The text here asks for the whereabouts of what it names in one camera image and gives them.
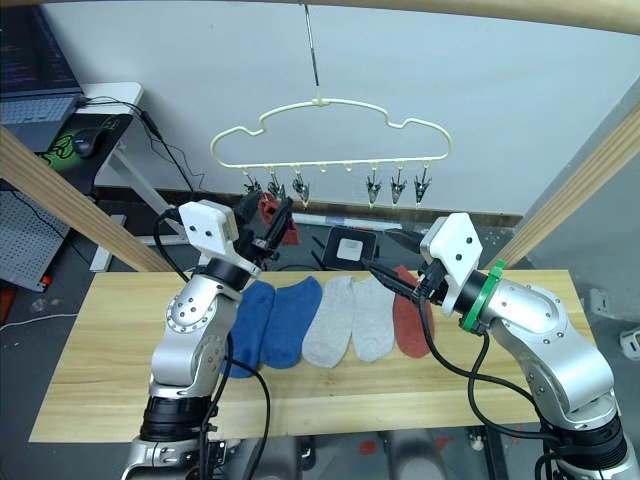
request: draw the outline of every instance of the blue sock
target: blue sock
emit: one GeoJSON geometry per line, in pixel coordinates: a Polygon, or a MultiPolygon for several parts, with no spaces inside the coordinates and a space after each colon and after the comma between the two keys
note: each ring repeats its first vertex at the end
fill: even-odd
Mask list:
{"type": "MultiPolygon", "coordinates": [[[[273,307],[276,292],[271,285],[253,282],[242,294],[236,323],[231,329],[233,358],[251,368],[257,368],[264,331],[273,307]]],[[[247,378],[251,373],[232,365],[230,377],[247,378]]]]}
{"type": "Polygon", "coordinates": [[[260,350],[264,364],[290,368],[300,361],[302,340],[321,299],[322,287],[313,277],[277,290],[260,350]]]}

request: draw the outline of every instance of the green ring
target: green ring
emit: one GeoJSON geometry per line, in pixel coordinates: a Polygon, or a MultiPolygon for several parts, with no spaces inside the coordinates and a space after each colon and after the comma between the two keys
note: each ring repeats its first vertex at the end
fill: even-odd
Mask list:
{"type": "Polygon", "coordinates": [[[464,322],[462,323],[463,330],[470,332],[476,324],[478,314],[480,313],[480,310],[482,310],[482,307],[484,307],[484,302],[493,291],[493,288],[496,286],[496,283],[498,283],[498,280],[500,280],[500,277],[502,277],[502,269],[504,268],[504,265],[504,260],[498,260],[495,267],[489,270],[489,276],[484,281],[484,284],[480,289],[480,294],[476,298],[475,302],[473,302],[473,305],[469,309],[467,315],[464,317],[464,322]]]}

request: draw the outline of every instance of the mouse pad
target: mouse pad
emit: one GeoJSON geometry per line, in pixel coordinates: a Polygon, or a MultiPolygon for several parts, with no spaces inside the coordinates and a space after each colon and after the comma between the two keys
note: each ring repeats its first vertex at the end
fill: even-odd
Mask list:
{"type": "Polygon", "coordinates": [[[102,115],[76,113],[60,129],[58,138],[48,152],[38,154],[51,168],[65,180],[89,195],[93,190],[93,181],[100,167],[107,159],[116,143],[132,120],[131,115],[102,115]],[[109,133],[89,158],[80,158],[73,151],[73,135],[85,128],[105,128],[109,133]]]}

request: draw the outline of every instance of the computer mouse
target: computer mouse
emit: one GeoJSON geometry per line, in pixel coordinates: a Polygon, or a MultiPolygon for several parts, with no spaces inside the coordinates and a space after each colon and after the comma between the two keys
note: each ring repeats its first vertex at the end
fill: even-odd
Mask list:
{"type": "Polygon", "coordinates": [[[102,127],[78,130],[73,136],[73,151],[80,158],[89,158],[100,148],[107,133],[107,129],[102,127]]]}

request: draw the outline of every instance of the laptop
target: laptop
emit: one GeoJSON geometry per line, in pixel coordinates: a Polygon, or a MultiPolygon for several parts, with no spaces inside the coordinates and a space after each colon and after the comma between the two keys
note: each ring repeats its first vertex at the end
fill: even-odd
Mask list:
{"type": "Polygon", "coordinates": [[[39,6],[0,11],[2,125],[46,152],[82,96],[39,6]]]}

